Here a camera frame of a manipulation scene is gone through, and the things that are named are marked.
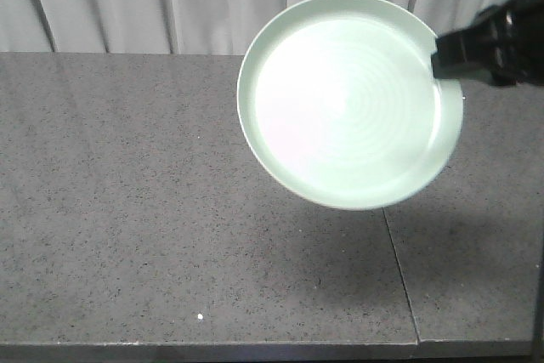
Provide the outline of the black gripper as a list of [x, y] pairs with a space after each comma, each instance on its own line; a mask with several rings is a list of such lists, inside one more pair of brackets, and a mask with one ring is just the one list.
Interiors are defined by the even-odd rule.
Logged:
[[475, 16], [475, 23], [434, 39], [434, 78], [543, 84], [543, 0], [493, 4]]

